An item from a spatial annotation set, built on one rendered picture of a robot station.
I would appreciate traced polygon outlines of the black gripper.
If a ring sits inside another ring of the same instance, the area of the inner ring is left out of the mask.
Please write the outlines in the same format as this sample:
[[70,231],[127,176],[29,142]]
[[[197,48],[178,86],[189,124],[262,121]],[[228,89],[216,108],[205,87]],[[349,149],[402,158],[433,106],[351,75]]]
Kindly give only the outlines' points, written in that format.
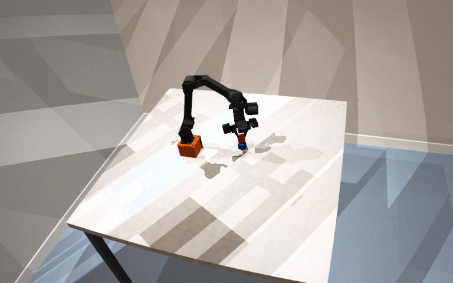
[[[237,119],[239,119],[239,121],[240,121],[243,118],[245,118],[245,115],[243,115],[242,117],[234,117],[234,123],[237,121]],[[248,122],[248,123],[250,122],[252,128],[258,127],[258,121],[257,121],[257,119],[255,117],[249,119],[249,121],[246,121],[246,122]],[[222,128],[223,128],[224,134],[228,134],[228,133],[232,132],[232,133],[235,133],[237,138],[239,139],[237,128],[235,127],[235,124],[233,124],[231,126],[229,125],[229,123],[223,124]],[[246,135],[247,135],[247,132],[244,133],[245,137],[246,137]]]

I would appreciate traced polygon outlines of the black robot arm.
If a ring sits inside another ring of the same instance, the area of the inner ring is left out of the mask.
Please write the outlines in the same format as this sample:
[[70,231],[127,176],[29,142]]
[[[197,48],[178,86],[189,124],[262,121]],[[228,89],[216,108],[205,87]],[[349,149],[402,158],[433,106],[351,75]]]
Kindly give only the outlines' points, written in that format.
[[[223,95],[229,102],[229,109],[233,109],[234,117],[242,117],[244,115],[244,109],[246,115],[258,115],[258,103],[248,102],[243,96],[242,92],[229,89],[219,82],[213,80],[208,75],[189,75],[187,76],[182,84],[183,92],[185,94],[185,108],[183,110],[183,120],[180,126],[178,135],[181,139],[180,144],[191,144],[194,140],[193,129],[194,118],[191,115],[192,112],[192,92],[194,89],[206,86],[211,90]],[[246,133],[251,129],[251,123],[246,122],[245,118],[235,122],[235,127],[238,129],[238,133]]]

